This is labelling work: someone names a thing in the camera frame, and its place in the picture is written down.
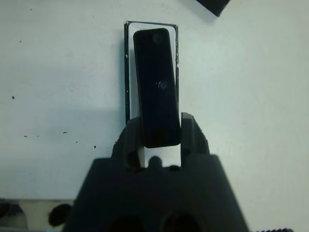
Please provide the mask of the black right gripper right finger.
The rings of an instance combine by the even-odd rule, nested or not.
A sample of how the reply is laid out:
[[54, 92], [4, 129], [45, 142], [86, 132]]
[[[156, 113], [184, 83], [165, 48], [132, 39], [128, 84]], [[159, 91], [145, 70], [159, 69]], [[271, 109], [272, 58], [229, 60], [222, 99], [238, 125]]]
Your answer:
[[194, 116], [181, 114], [181, 167], [185, 167], [188, 159], [197, 155], [209, 155], [208, 141]]

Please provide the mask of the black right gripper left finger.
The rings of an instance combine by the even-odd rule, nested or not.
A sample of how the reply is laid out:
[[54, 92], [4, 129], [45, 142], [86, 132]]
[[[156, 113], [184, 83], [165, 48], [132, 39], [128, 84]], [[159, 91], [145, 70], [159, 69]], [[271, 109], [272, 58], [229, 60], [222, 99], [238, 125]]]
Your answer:
[[126, 171], [137, 171], [145, 167], [145, 154], [140, 117], [129, 120], [115, 142], [112, 158]]

